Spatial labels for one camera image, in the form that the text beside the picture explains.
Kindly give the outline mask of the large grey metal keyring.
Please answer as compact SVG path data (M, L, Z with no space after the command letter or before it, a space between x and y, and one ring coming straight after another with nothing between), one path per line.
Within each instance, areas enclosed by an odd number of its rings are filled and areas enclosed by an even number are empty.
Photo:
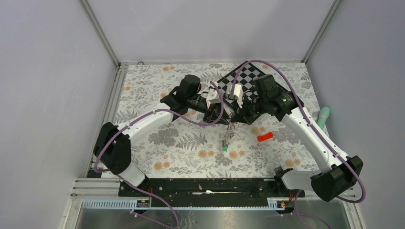
M233 124L233 129L232 130L227 130L227 128L226 128L226 132L225 132L225 135L224 135L223 140L222 140L222 146L229 146L230 145L230 141L234 136L234 129L235 129L234 123L232 123L232 124Z

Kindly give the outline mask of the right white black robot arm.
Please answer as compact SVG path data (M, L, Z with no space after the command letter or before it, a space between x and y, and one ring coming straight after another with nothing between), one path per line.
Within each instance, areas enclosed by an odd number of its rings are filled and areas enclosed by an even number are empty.
M329 202L359 184L365 198L365 188L359 175L363 161L358 156L349 156L314 123L306 107L293 89L286 90L270 74L253 80L257 97L238 107L237 117L269 114L288 127L309 151L318 165L317 171L286 169L279 172L280 180L274 183L275 193L285 197L293 189L313 191Z

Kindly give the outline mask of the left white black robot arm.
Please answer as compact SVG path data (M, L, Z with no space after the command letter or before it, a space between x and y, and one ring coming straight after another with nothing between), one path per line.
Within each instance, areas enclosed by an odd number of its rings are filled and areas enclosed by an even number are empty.
M101 173L98 163L102 162L106 171L127 182L136 196L146 194L146 175L131 159L132 143L178 118L198 126L218 124L225 114L224 98L218 83L210 83L209 92L203 97L199 94L200 78L188 74L150 111L118 125L103 124L93 149L94 170Z

